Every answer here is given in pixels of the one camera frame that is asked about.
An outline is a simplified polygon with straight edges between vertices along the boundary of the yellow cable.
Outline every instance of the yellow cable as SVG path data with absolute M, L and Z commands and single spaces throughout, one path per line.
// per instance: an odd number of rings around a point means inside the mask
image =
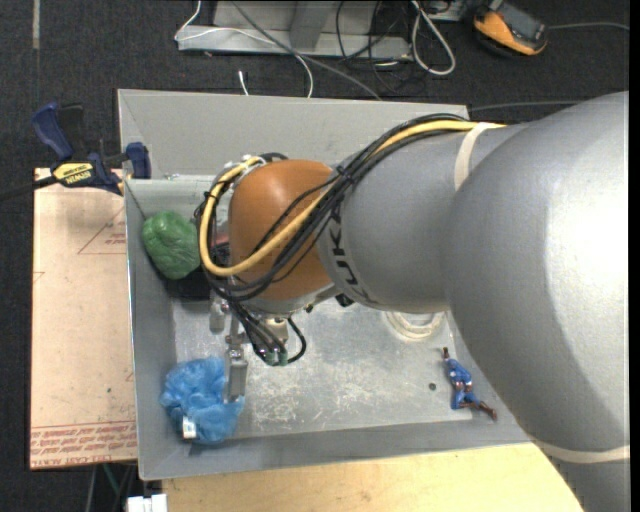
M 437 130 L 457 130 L 457 131 L 468 131 L 471 130 L 474 126 L 476 126 L 475 122 L 470 121 L 430 121 L 427 123 L 419 124 L 413 126 L 411 128 L 407 128 L 403 130 L 393 137 L 386 140 L 373 154 L 378 151 L 382 151 L 384 148 L 394 144 L 405 137 L 409 137 L 411 135 L 415 135 L 417 133 L 425 133 Z M 275 235 L 272 239 L 270 239 L 265 245 L 263 245 L 260 250 L 253 253 L 247 259 L 241 261 L 240 263 L 232 266 L 232 267 L 219 267 L 209 257 L 209 248 L 207 247 L 207 233 L 209 231 L 209 222 L 211 220 L 211 213 L 213 211 L 213 207 L 215 203 L 218 201 L 218 192 L 222 190 L 224 184 L 220 183 L 228 179 L 232 179 L 238 174 L 240 174 L 247 167 L 254 165 L 255 163 L 261 161 L 260 158 L 253 157 L 246 162 L 234 167 L 228 173 L 224 174 L 218 184 L 213 188 L 211 194 L 207 198 L 205 203 L 204 211 L 202 212 L 202 219 L 200 222 L 200 233 L 199 233 L 199 245 L 200 245 L 200 258 L 202 260 L 202 264 L 205 269 L 211 272 L 214 275 L 220 277 L 229 277 L 232 275 L 239 274 L 241 272 L 245 272 L 249 270 L 261 260 L 263 260 L 270 252 L 272 252 L 280 243 L 287 237 L 291 236 L 295 233 L 302 223 L 307 219 L 307 217 L 311 214 L 314 208 L 322 201 L 328 189 L 325 190 L 320 196 L 318 196 L 309 206 L 307 206 L 300 214 L 298 214 L 289 224 L 287 224 L 282 231 L 280 231 L 277 235 Z

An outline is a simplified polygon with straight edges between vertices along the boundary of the gray floor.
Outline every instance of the gray floor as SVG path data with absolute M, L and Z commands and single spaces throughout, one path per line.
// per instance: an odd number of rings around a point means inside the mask
M 628 0 L 518 0 L 549 25 L 608 21 L 630 23 Z M 39 49 L 34 49 L 34 4 L 39 4 Z M 237 71 L 249 74 L 252 94 L 302 96 L 304 69 L 286 56 L 185 55 L 172 40 L 195 2 L 134 0 L 0 1 L 0 184 L 3 190 L 28 184 L 31 169 L 46 166 L 53 155 L 35 137 L 30 115 L 56 99 L 81 102 L 87 136 L 118 146 L 118 88 L 190 90 L 242 94 Z M 537 119 L 559 104 L 629 88 L 629 32 L 614 26 L 567 28 L 550 34 L 549 47 L 533 58 L 505 59 L 488 53 L 468 25 L 441 26 L 458 59 L 447 77 L 425 75 L 408 66 L 400 75 L 382 75 L 396 92 L 369 71 L 352 74 L 389 101 L 462 103 L 476 120 L 519 122 Z M 430 37 L 426 54 L 444 62 Z M 369 99 L 368 93 L 326 70 L 312 68 L 315 96 Z M 3 511 L 82 510 L 93 468 L 30 472 L 29 346 L 33 203 L 22 196 L 0 203 L 0 509 Z M 115 465 L 115 479 L 129 468 Z M 104 468 L 96 471 L 94 510 L 111 510 L 114 493 Z M 131 492 L 141 491 L 135 482 Z

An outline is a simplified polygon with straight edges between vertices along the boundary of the cardboard sheet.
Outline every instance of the cardboard sheet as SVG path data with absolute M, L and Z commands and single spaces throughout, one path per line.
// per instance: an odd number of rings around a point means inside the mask
M 124 200 L 35 192 L 32 469 L 137 457 Z

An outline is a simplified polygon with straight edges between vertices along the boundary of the small toy figure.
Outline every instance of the small toy figure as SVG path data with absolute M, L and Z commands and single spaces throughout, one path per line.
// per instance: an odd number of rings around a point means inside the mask
M 455 359 L 449 357 L 449 350 L 447 347 L 443 349 L 444 361 L 449 367 L 449 379 L 456 390 L 453 401 L 451 402 L 452 409 L 463 409 L 467 407 L 475 407 L 478 410 L 486 412 L 495 421 L 498 419 L 498 415 L 495 409 L 492 409 L 484 402 L 478 400 L 473 393 L 473 382 L 471 381 L 471 374 Z

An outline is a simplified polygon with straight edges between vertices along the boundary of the blue plastic bag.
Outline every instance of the blue plastic bag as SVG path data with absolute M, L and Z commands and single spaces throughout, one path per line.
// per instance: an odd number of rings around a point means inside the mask
M 224 402 L 224 360 L 218 357 L 180 363 L 165 378 L 160 404 L 182 435 L 187 416 L 196 426 L 194 443 L 218 444 L 233 435 L 244 397 Z

